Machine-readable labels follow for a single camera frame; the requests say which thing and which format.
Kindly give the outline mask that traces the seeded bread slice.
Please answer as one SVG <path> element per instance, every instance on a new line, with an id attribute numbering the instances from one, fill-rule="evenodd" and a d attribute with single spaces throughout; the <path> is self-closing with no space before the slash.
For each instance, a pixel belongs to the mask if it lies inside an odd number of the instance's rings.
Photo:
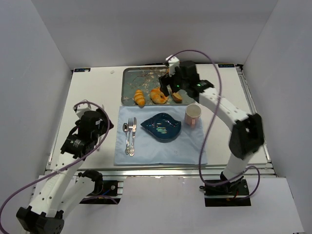
<path id="1" fill-rule="evenodd" d="M 172 98 L 177 103 L 181 103 L 183 101 L 182 96 L 178 92 L 172 93 Z"/>

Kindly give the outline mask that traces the striped orange bread roll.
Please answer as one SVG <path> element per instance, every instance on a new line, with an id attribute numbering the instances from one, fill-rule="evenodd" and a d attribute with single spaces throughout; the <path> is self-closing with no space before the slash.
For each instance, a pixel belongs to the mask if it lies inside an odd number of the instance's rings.
<path id="1" fill-rule="evenodd" d="M 136 90 L 134 101 L 139 107 L 143 107 L 145 105 L 144 93 L 141 90 Z"/>

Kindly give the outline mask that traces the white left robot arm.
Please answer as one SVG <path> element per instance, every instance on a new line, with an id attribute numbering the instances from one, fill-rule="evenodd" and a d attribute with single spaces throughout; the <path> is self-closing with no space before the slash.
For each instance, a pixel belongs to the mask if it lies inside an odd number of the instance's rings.
<path id="1" fill-rule="evenodd" d="M 78 116 L 60 149 L 54 172 L 28 207 L 17 211 L 18 221 L 31 234 L 61 233 L 65 216 L 87 195 L 99 195 L 103 190 L 102 174 L 94 170 L 79 173 L 78 181 L 68 188 L 86 155 L 95 151 L 114 126 L 100 108 L 85 109 Z"/>

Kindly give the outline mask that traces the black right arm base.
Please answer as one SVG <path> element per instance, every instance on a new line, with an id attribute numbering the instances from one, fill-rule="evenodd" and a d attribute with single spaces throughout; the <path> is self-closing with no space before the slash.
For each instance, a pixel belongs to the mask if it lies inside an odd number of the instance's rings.
<path id="1" fill-rule="evenodd" d="M 204 193 L 205 207 L 248 207 L 251 206 L 250 191 L 244 176 L 233 182 L 226 182 L 221 173 L 220 179 L 204 180 L 199 189 Z"/>

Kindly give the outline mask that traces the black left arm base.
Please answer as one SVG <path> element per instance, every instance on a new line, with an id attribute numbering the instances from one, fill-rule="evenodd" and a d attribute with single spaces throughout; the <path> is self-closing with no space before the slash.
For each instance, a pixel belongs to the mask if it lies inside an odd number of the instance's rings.
<path id="1" fill-rule="evenodd" d="M 102 174 L 94 170 L 79 172 L 76 182 L 82 177 L 91 179 L 94 189 L 80 204 L 117 205 L 120 202 L 123 188 L 121 181 L 103 179 Z"/>

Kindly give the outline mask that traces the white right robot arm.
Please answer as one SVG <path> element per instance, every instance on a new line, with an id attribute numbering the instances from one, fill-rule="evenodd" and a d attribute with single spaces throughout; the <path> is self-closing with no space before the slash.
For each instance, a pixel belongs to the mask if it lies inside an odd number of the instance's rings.
<path id="1" fill-rule="evenodd" d="M 248 114 L 222 97 L 221 90 L 207 80 L 201 80 L 192 61 L 179 61 L 177 57 L 167 58 L 168 72 L 159 78 L 160 90 L 169 95 L 184 90 L 197 103 L 213 111 L 213 117 L 222 120 L 231 131 L 229 161 L 220 175 L 220 182 L 209 183 L 209 187 L 230 189 L 238 184 L 246 172 L 248 162 L 264 144 L 262 118 L 259 114 Z"/>

